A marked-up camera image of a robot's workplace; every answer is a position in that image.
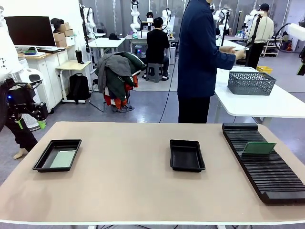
black cap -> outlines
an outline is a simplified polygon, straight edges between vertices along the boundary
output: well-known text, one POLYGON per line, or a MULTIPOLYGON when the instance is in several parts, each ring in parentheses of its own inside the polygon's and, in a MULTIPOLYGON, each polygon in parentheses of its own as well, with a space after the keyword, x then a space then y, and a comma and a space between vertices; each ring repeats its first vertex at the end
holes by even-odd
POLYGON ((269 5, 267 3, 264 3, 259 9, 262 11, 269 11, 269 5))
POLYGON ((112 34, 110 34, 109 35, 109 40, 120 40, 120 38, 118 38, 118 36, 117 35, 115 35, 115 33, 112 33, 112 34))

black pants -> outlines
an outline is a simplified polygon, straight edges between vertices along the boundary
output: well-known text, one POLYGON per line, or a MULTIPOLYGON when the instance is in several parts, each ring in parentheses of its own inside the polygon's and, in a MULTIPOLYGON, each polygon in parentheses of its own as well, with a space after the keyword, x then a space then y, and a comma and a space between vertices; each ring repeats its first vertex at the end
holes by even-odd
POLYGON ((210 97, 178 98, 179 123, 207 123, 210 97))
POLYGON ((32 132, 28 129, 23 119, 20 120, 23 130, 20 128, 18 123, 15 123, 13 120, 9 118, 6 120, 6 127, 12 131, 15 135, 15 141, 20 145, 20 149, 26 149, 28 152, 31 151, 34 146, 37 144, 37 140, 32 134, 32 132))
POLYGON ((162 76, 168 76, 168 67, 170 65, 170 59, 168 59, 167 56, 164 56, 162 63, 163 64, 163 75, 162 76))
POLYGON ((264 49, 265 43, 258 43, 254 44, 249 51, 246 53, 246 60, 248 61, 248 64, 246 64, 247 67, 252 67, 254 69, 257 68, 259 58, 261 57, 262 51, 264 49))

cup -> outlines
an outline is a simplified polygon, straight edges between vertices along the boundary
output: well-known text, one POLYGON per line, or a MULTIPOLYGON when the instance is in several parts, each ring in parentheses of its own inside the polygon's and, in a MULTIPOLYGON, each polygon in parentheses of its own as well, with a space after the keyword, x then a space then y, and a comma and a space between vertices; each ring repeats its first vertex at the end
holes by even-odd
POLYGON ((75 55, 76 55, 76 58, 77 58, 77 63, 81 63, 82 62, 82 53, 81 53, 81 50, 76 50, 75 51, 75 55))

gray floor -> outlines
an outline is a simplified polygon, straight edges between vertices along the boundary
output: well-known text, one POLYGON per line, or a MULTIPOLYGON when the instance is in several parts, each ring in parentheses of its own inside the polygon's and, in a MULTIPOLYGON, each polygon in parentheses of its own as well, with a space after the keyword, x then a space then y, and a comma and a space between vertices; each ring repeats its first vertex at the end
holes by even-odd
MULTIPOLYGON (((273 77, 283 86, 290 88, 293 92, 295 88, 305 88, 305 82, 301 83, 299 79, 288 75, 289 71, 296 71, 295 67, 300 63, 295 55, 288 57, 279 55, 278 58, 266 57, 262 58, 260 64, 268 65, 274 68, 273 77)), ((131 105, 135 110, 128 113, 113 113, 111 108, 107 107, 104 113, 101 113, 90 104, 60 104, 56 107, 55 113, 49 115, 47 119, 47 127, 44 130, 34 132, 35 137, 39 140, 57 121, 87 121, 87 122, 143 122, 158 123, 165 105, 168 95, 170 81, 166 82, 146 82, 142 78, 139 79, 140 87, 137 91, 131 93, 131 105)), ((171 92, 169 94, 168 104, 162 119, 163 123, 177 123, 178 121, 178 98, 177 98, 177 67, 174 72, 171 92)), ((297 98, 305 102, 305 93, 292 93, 297 98)), ((93 102, 102 107, 102 95, 94 93, 93 102)), ((212 97, 210 104, 210 112, 208 122, 214 121, 217 100, 212 97)), ((220 122, 233 122, 234 117, 230 116, 223 109, 221 112, 220 122)), ((236 122, 249 123, 254 122, 252 118, 236 118, 236 122)), ((305 164, 305 120, 302 119, 280 119, 275 118, 270 125, 271 131, 282 140, 291 151, 305 164)), ((2 184, 12 170, 17 166, 20 160, 13 160, 12 156, 18 151, 19 147, 14 141, 14 136, 4 128, 0 133, 0 184, 2 184)), ((172 229, 173 226, 151 226, 153 229, 172 229)), ((27 226, 27 225, 8 225, 1 224, 1 229, 68 229, 65 226, 27 226)), ((79 226, 78 229, 85 229, 85 226, 79 226)), ((136 229, 135 226, 116 226, 116 229, 136 229)), ((179 226, 178 229, 213 229, 214 226, 179 226)), ((255 226, 254 229, 303 229, 305 224, 290 226, 255 226)))

computer monitor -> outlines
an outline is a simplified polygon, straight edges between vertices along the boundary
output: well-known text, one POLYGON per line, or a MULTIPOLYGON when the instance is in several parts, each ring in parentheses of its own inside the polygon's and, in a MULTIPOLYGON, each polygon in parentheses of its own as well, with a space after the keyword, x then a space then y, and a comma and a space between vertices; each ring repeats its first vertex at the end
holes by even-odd
POLYGON ((15 46, 56 47, 49 17, 5 17, 15 46))

